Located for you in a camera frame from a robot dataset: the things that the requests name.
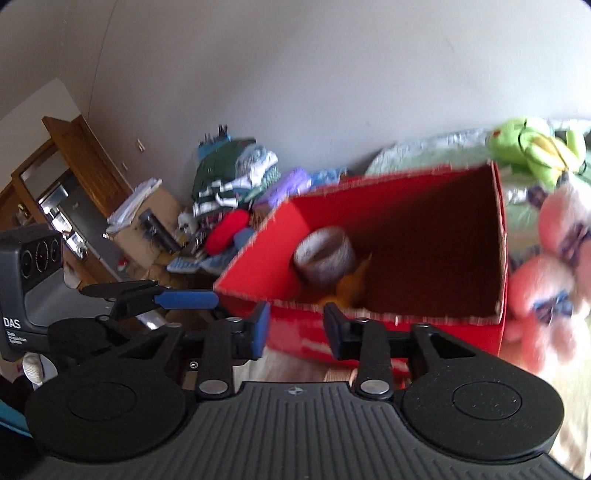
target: ceiling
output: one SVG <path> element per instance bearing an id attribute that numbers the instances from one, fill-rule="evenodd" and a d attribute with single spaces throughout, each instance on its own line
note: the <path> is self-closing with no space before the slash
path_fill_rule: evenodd
<path id="1" fill-rule="evenodd" d="M 13 0 L 0 12 L 0 119 L 58 76 L 68 0 Z"/>

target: stuffed toy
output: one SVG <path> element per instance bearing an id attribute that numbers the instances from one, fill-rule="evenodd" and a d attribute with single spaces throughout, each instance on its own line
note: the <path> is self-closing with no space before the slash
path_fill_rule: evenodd
<path id="1" fill-rule="evenodd" d="M 547 187 L 554 187 L 565 171 L 577 172 L 585 160 L 585 138 L 566 132 L 566 144 L 551 134 L 541 118 L 520 117 L 496 127 L 487 145 L 497 160 L 526 167 Z"/>
<path id="2" fill-rule="evenodd" d="M 505 339 L 521 340 L 526 369 L 551 377 L 589 344 L 591 187 L 566 173 L 554 193 L 539 187 L 530 193 L 540 208 L 541 253 L 509 277 L 508 306 L 515 319 L 507 323 Z"/>

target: ribbed grip surface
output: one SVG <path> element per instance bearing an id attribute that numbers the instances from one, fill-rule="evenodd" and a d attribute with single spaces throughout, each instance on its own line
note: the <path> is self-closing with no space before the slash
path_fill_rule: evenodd
<path id="1" fill-rule="evenodd" d="M 43 460 L 29 480 L 550 480 L 572 479 L 549 456 L 472 464 L 422 444 L 385 403 L 345 383 L 249 382 L 202 405 L 173 440 L 116 465 Z"/>

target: metal bolt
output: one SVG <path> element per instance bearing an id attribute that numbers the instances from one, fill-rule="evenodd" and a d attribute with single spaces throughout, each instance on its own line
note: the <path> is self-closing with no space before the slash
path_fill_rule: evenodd
<path id="1" fill-rule="evenodd" d="M 382 395 L 390 389 L 384 380 L 371 379 L 361 384 L 361 390 L 370 395 Z"/>
<path id="2" fill-rule="evenodd" d="M 199 385 L 199 390 L 208 395 L 219 395 L 228 389 L 228 384 L 222 380 L 206 380 Z"/>

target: wooden door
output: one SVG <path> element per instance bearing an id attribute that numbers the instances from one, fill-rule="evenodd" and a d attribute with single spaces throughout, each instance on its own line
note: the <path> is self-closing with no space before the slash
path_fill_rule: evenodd
<path id="1" fill-rule="evenodd" d="M 82 188 L 107 218 L 129 196 L 131 189 L 84 119 L 78 117 L 66 122 L 46 116 L 43 124 Z"/>

